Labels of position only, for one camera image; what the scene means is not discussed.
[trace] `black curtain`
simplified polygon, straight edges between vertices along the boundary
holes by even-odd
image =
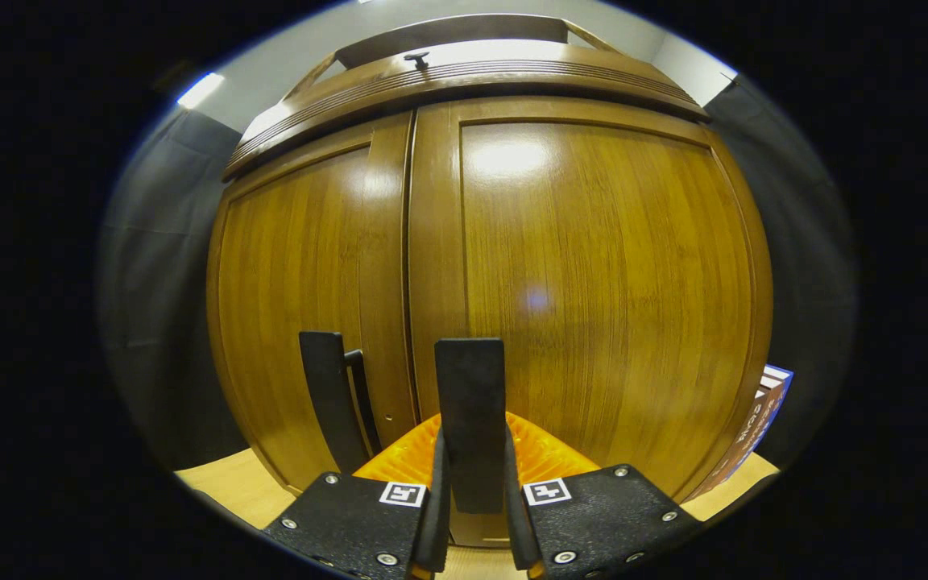
[[[768,362],[794,371],[757,453],[785,469],[836,401],[858,312],[854,234],[832,176],[810,143],[740,74],[704,106],[747,177],[773,265]]]
[[[206,253],[239,133],[176,107],[134,151],[106,210],[98,256],[106,360],[166,469],[247,447],[224,400],[206,326]]]

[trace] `wooden floor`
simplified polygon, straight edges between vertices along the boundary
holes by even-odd
[[[763,477],[777,471],[771,463],[752,453],[728,481],[681,507],[701,521],[710,519]],[[207,493],[255,528],[266,528],[295,499],[274,481],[251,449],[176,474],[185,484]],[[526,573],[515,570],[509,549],[449,547],[446,570],[439,574],[439,579],[491,578],[522,580]]]

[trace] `book spine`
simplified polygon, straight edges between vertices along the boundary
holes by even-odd
[[[704,495],[711,489],[715,489],[720,483],[732,477],[736,470],[740,468],[750,458],[751,452],[761,443],[765,432],[769,430],[776,412],[783,403],[785,393],[789,388],[789,382],[792,381],[793,372],[786,371],[784,368],[765,366],[765,371],[761,376],[761,382],[758,386],[758,392],[755,393],[754,404],[751,406],[750,414],[747,421],[744,422],[743,428],[737,434],[736,439],[729,449],[719,459],[715,468],[704,478],[704,481],[691,492],[684,502]]]

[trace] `cabinet door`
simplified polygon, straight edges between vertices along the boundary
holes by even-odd
[[[441,103],[417,113],[410,188],[422,419],[434,342],[500,337],[508,411],[685,498],[737,436],[771,331],[760,217],[717,137],[585,99]]]
[[[362,349],[379,437],[416,424],[404,319],[412,114],[307,144],[225,191],[209,257],[214,360],[235,418],[280,483],[337,470],[314,415],[302,330]]]

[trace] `knob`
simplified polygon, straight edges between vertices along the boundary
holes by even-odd
[[[410,52],[409,55],[403,56],[405,61],[413,61],[417,65],[417,70],[421,70],[428,66],[428,63],[425,62],[425,56],[428,55],[428,52]]]

